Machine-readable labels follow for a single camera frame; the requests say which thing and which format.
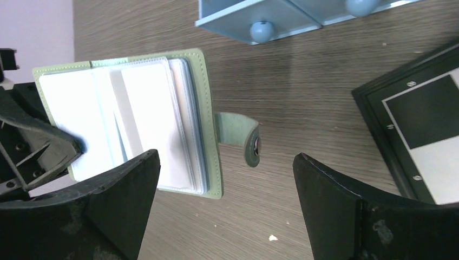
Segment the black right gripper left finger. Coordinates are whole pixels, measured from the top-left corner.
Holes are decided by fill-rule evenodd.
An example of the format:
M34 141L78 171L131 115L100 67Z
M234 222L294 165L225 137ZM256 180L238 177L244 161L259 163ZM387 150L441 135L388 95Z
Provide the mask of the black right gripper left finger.
M151 149L33 200L1 203L1 259L137 259L160 173Z

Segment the mint green card holder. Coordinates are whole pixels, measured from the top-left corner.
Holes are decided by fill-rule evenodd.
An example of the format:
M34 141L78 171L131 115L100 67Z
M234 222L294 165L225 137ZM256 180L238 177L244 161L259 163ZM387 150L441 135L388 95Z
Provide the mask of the mint green card holder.
M157 188L220 199L219 144L260 161L259 124L215 113L205 56L191 48L33 69L50 122L77 138L83 153L69 174L82 182L155 149Z

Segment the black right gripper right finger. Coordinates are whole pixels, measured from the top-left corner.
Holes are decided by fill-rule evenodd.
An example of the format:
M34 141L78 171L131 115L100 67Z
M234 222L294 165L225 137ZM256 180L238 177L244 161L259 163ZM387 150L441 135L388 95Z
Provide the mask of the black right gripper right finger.
M458 204L385 192L305 153L292 167L314 259L458 259Z

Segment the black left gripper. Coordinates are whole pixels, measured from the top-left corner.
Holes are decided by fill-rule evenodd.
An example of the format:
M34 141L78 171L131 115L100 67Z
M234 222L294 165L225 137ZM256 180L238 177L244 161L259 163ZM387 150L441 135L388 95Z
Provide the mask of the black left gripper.
M29 191L62 175L81 154L77 139L52 126L34 82L5 89L18 70L16 50L1 49L1 200L27 200Z

